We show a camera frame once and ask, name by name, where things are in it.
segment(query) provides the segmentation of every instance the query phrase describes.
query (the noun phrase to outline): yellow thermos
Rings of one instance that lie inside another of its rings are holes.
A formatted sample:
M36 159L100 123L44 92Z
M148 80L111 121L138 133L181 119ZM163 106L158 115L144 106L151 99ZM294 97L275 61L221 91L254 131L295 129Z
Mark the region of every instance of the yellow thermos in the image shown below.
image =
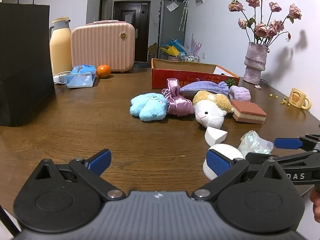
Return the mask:
M72 70L71 62L71 30L69 17L60 17L50 27L50 57L52 74Z

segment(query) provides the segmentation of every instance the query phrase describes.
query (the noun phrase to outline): red box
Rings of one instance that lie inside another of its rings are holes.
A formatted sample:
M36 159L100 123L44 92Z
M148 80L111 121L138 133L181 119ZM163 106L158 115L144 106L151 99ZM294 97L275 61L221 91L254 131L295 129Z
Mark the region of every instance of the red box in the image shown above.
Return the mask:
M211 81L218 84L225 81L233 85L239 84L239 77L219 65L194 63L187 61L169 61L153 58L152 88L163 89L167 87L167 78L177 78L180 87L199 81Z

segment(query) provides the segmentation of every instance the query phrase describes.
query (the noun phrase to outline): metal bolt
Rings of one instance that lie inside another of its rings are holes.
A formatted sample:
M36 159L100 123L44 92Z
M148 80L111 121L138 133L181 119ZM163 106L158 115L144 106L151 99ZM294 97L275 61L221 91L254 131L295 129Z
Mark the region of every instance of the metal bolt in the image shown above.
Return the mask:
M112 189L107 192L107 196L111 198L120 198L123 192L119 189Z
M200 198L209 197L209 196L210 196L210 191L207 190L207 189L203 189L203 188L197 189L197 190L195 191L195 195L196 195L197 197L200 197Z

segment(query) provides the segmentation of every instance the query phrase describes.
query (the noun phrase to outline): human hand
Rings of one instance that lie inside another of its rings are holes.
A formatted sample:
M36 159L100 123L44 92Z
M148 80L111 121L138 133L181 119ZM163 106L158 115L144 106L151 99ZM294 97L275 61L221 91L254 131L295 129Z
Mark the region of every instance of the human hand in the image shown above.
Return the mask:
M315 214L315 221L320 223L320 193L315 188L312 189L310 200L313 203L313 213Z

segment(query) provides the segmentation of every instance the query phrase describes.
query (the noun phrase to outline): black bag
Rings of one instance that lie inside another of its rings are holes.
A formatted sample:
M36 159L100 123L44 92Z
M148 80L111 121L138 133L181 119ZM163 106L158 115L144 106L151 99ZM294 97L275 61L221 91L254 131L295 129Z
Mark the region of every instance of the black bag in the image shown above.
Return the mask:
M48 5L0 3L0 125L18 126L55 92Z

